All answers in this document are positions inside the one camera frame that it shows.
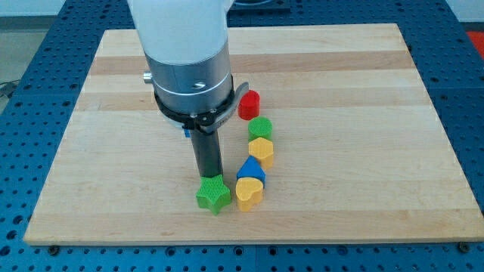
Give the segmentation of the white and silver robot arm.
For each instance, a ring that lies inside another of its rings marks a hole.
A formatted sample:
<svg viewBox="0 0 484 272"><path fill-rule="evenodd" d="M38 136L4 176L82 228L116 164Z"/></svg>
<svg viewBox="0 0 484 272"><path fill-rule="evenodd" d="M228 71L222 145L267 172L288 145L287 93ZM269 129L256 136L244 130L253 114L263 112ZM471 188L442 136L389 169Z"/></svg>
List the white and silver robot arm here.
<svg viewBox="0 0 484 272"><path fill-rule="evenodd" d="M232 90L227 13L234 0L129 0L156 96L182 114L220 106Z"/></svg>

